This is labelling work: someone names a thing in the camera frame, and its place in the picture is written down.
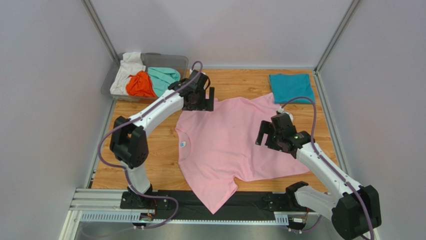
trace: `turquoise cloth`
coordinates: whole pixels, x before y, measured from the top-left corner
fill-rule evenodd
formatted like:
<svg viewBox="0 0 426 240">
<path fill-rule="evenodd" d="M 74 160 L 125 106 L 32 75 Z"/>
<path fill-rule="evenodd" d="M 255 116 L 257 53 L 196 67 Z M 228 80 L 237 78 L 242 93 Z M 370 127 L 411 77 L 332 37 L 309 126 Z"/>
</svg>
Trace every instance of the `turquoise cloth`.
<svg viewBox="0 0 426 240">
<path fill-rule="evenodd" d="M 170 84 L 181 79 L 181 74 L 169 67 L 148 67 L 148 75 L 157 97 L 163 95 Z"/>
<path fill-rule="evenodd" d="M 276 74 L 269 75 L 270 87 L 276 104 L 283 104 L 295 97 L 308 97 L 315 103 L 314 91 L 311 87 L 309 74 Z M 296 104 L 310 104 L 306 99 L 293 101 Z"/>
</svg>

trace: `pink t-shirt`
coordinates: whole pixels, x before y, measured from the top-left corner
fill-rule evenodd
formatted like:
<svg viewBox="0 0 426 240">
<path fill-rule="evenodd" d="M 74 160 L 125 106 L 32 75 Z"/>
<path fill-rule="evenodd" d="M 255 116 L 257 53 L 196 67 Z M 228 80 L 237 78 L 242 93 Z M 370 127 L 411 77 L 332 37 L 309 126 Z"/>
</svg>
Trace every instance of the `pink t-shirt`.
<svg viewBox="0 0 426 240">
<path fill-rule="evenodd" d="M 290 154 L 255 145 L 262 120 L 279 105 L 272 93 L 214 102 L 214 111 L 183 111 L 176 125 L 179 166 L 192 191 L 216 213 L 237 191 L 234 178 L 256 181 L 303 174 L 309 169 Z"/>
</svg>

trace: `wooden tabletop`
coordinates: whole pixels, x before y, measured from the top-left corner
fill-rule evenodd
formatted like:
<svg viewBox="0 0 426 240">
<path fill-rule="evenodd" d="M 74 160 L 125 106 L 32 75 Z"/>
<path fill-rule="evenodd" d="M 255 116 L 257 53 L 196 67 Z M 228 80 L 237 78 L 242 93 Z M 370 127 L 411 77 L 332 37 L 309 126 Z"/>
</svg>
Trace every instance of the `wooden tabletop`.
<svg viewBox="0 0 426 240">
<path fill-rule="evenodd" d="M 312 88 L 315 92 L 316 108 L 318 110 L 314 138 L 322 150 L 336 164 L 336 155 L 333 149 L 330 133 L 327 128 L 323 108 L 320 103 L 317 88 L 311 70 L 273 70 L 273 69 L 205 69 L 203 70 L 211 79 L 211 87 L 215 87 L 215 98 L 219 101 L 244 97 L 254 99 L 271 92 L 269 84 L 270 74 L 301 74 L 310 75 Z M 119 116 L 125 118 L 134 115 L 147 106 L 148 102 L 118 101 L 112 116 L 109 130 L 113 128 L 114 120 Z M 311 132 L 314 117 L 313 107 L 310 104 L 289 104 L 286 111 L 294 116 L 294 125 L 297 131 Z M 181 111 L 175 112 L 162 122 L 148 137 L 149 156 L 145 161 L 146 174 L 151 181 L 153 189 L 157 190 L 191 190 L 182 175 L 178 165 L 178 134 L 175 131 L 176 123 Z M 110 151 L 111 137 L 107 138 L 102 150 L 102 156 L 110 163 L 118 164 L 114 154 Z M 299 181 L 309 183 L 313 188 L 321 192 L 327 189 L 312 173 L 280 177 L 269 180 L 244 182 L 235 179 L 238 191 L 272 191 L 283 192 L 286 187 Z M 122 169 L 106 166 L 102 162 L 96 170 L 92 188 L 94 189 L 125 189 L 127 182 Z"/>
</svg>

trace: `gray storage bin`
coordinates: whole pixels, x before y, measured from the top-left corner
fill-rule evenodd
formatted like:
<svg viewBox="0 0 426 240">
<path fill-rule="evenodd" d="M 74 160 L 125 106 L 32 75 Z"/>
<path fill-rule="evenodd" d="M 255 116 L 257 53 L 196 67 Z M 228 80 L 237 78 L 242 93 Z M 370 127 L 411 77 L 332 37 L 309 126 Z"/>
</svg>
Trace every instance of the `gray storage bin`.
<svg viewBox="0 0 426 240">
<path fill-rule="evenodd" d="M 117 73 L 119 72 L 120 61 L 123 60 L 123 53 L 119 54 L 118 57 L 119 60 L 116 60 L 111 64 L 100 92 L 117 100 L 126 100 L 132 102 L 138 102 L 144 99 L 156 99 L 156 97 L 111 94 L 110 88 L 116 79 Z M 146 71 L 148 71 L 148 68 L 150 67 L 171 68 L 180 73 L 180 79 L 184 79 L 187 76 L 188 58 L 186 56 L 163 55 L 159 53 L 141 53 L 140 59 L 142 60 L 143 65 L 146 66 Z"/>
</svg>

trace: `clothing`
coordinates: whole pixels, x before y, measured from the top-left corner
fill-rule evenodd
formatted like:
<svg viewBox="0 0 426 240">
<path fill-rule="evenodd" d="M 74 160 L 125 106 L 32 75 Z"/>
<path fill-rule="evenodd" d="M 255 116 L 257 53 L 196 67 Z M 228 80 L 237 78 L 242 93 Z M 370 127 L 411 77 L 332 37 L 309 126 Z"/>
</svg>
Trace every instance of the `clothing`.
<svg viewBox="0 0 426 240">
<path fill-rule="evenodd" d="M 136 75 L 140 71 L 145 71 L 146 68 L 142 63 L 140 52 L 124 53 L 123 60 L 120 61 L 120 68 L 109 92 L 112 95 L 129 95 L 126 91 L 126 86 L 131 80 L 129 75 Z"/>
<path fill-rule="evenodd" d="M 253 100 L 216 100 L 212 112 L 180 115 L 176 124 L 180 170 L 212 214 L 237 191 L 234 178 L 249 182 L 309 171 L 288 153 L 255 145 L 261 121 L 276 115 L 279 105 L 273 101 L 272 93 Z"/>
<path fill-rule="evenodd" d="M 169 67 L 148 67 L 148 74 L 157 96 L 163 95 L 170 84 L 181 79 L 181 74 Z"/>
<path fill-rule="evenodd" d="M 315 102 L 314 90 L 311 87 L 309 74 L 276 74 L 269 75 L 270 87 L 276 104 L 283 104 L 295 97 L 308 97 Z M 310 104 L 306 99 L 293 101 L 296 104 Z"/>
<path fill-rule="evenodd" d="M 125 89 L 130 96 L 157 97 L 148 73 L 140 71 L 136 75 L 129 75 L 129 77 L 131 79 Z"/>
</svg>

